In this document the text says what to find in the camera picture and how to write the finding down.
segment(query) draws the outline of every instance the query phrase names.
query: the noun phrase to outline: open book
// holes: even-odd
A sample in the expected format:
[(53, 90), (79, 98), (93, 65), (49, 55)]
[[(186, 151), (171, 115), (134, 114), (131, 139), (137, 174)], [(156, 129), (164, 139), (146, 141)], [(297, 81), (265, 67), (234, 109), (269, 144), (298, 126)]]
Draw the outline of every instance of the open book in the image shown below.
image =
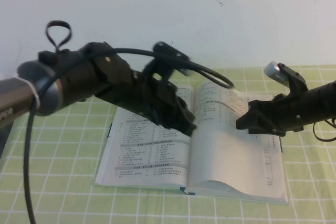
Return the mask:
[(177, 95), (196, 116), (192, 137), (118, 108), (96, 176), (103, 186), (181, 188), (201, 195), (287, 203), (280, 139), (249, 135), (236, 120), (250, 100), (207, 82)]

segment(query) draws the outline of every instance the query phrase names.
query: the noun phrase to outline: grid pattern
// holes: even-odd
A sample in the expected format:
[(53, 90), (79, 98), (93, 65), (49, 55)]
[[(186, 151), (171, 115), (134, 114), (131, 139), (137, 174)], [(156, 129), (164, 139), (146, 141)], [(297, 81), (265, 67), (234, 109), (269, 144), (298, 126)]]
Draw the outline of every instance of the grid pattern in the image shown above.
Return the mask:
[[(309, 88), (335, 80), (336, 66), (294, 66)], [(288, 89), (264, 77), (262, 68), (225, 69), (240, 91), (276, 95)], [(200, 75), (176, 84), (197, 87)], [(336, 223), (336, 142), (322, 143), (307, 126), (282, 139), (289, 206), (187, 196), (178, 190), (93, 185), (115, 107), (91, 98), (34, 122), (30, 183), (37, 223), (257, 224)], [(28, 223), (22, 179), (27, 116), (17, 121), (0, 159), (0, 223)], [(334, 137), (319, 124), (317, 134)]]

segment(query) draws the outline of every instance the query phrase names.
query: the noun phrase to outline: white cable tie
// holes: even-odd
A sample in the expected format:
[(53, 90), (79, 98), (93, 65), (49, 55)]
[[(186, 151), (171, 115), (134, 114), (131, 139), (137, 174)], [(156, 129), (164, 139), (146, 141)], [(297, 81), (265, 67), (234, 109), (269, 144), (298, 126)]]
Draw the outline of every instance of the white cable tie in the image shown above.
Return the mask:
[(26, 84), (29, 85), (30, 89), (32, 90), (32, 92), (33, 92), (33, 94), (34, 94), (34, 96), (35, 96), (35, 100), (36, 100), (36, 108), (38, 109), (38, 108), (40, 107), (40, 105), (41, 105), (41, 102), (40, 102), (40, 97), (38, 96), (37, 90), (35, 89), (35, 86), (34, 86), (30, 81), (28, 81), (28, 80), (26, 80), (26, 79), (23, 79), (23, 78), (19, 77), (18, 74), (15, 74), (15, 75), (14, 75), (14, 78), (15, 78), (15, 79), (18, 79), (18, 80), (20, 80), (20, 81), (23, 81), (23, 82), (25, 82)]

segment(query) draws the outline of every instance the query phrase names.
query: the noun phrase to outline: book page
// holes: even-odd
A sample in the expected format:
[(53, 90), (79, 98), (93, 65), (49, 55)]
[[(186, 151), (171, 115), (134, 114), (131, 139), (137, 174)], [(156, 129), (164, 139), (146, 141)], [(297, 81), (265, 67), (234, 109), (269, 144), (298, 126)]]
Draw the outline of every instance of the book page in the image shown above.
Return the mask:
[(270, 167), (266, 169), (269, 159), (265, 161), (264, 156), (271, 146), (269, 136), (236, 129), (236, 120), (248, 111), (249, 100), (236, 90), (212, 82), (198, 88), (194, 108), (197, 130), (192, 136), (188, 187), (213, 180), (249, 195), (269, 197), (269, 191), (276, 190), (267, 182)]
[[(192, 110), (194, 89), (179, 86)], [(96, 183), (109, 186), (186, 186), (190, 138), (118, 108)]]

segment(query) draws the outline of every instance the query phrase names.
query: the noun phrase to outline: wire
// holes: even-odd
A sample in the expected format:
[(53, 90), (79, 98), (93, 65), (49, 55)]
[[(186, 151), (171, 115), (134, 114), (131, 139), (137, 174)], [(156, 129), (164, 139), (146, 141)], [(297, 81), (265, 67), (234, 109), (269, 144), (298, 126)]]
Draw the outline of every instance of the wire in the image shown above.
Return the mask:
[[(140, 50), (140, 49), (131, 49), (131, 48), (114, 48), (112, 50), (108, 50), (105, 52), (101, 52), (99, 54), (89, 55), (85, 58), (80, 58), (79, 60), (73, 62), (69, 66), (67, 66), (65, 69), (60, 71), (59, 73), (55, 74), (52, 78), (50, 78), (46, 84), (39, 90), (38, 96), (40, 99), (42, 99), (43, 95), (46, 93), (46, 91), (49, 89), (49, 87), (60, 77), (62, 77), (65, 73), (67, 73), (69, 70), (74, 68), (75, 66), (82, 64), (90, 59), (105, 56), (108, 54), (136, 54), (136, 55), (145, 55), (145, 56), (151, 56), (155, 59), (160, 58), (160, 60), (164, 60), (167, 63), (169, 63), (172, 67), (175, 69), (190, 69), (195, 72), (198, 72), (199, 74), (203, 75), (204, 77), (212, 80), (214, 83), (222, 86), (223, 88), (233, 88), (233, 83), (228, 80), (226, 77), (222, 76), (221, 74), (217, 73), (214, 70), (211, 70), (209, 68), (206, 68), (202, 65), (196, 64), (194, 62), (191, 62), (186, 59), (182, 59), (180, 57), (171, 57), (171, 55), (167, 54), (161, 54), (158, 52), (151, 52), (146, 50)], [(30, 140), (32, 135), (32, 129), (33, 129), (33, 122), (34, 122), (34, 116), (36, 114), (36, 100), (34, 99), (31, 107), (30, 107), (30, 113), (28, 117), (27, 122), (27, 130), (26, 130), (26, 137), (25, 137), (25, 147), (24, 147), (24, 157), (23, 157), (23, 179), (24, 179), (24, 190), (25, 190), (25, 200), (26, 200), (26, 206), (27, 206), (27, 212), (29, 216), (29, 221), (31, 224), (36, 224), (36, 220), (34, 217), (34, 210), (33, 210), (33, 204), (32, 199), (30, 196), (30, 186), (29, 186), (29, 152), (30, 152)]]
[[(331, 120), (331, 122), (329, 122), (328, 120), (325, 120), (326, 123), (328, 123), (331, 127), (334, 127), (334, 129), (336, 129), (336, 124), (335, 124), (335, 118), (333, 118)], [(320, 138), (316, 135), (316, 132), (315, 132), (315, 125), (316, 123), (314, 123), (313, 125), (313, 133), (314, 133), (314, 136), (316, 137), (317, 140), (321, 141), (321, 142), (332, 142), (332, 141), (335, 141), (336, 140), (336, 137), (333, 137), (333, 138), (330, 138), (330, 139), (323, 139), (323, 138)]]

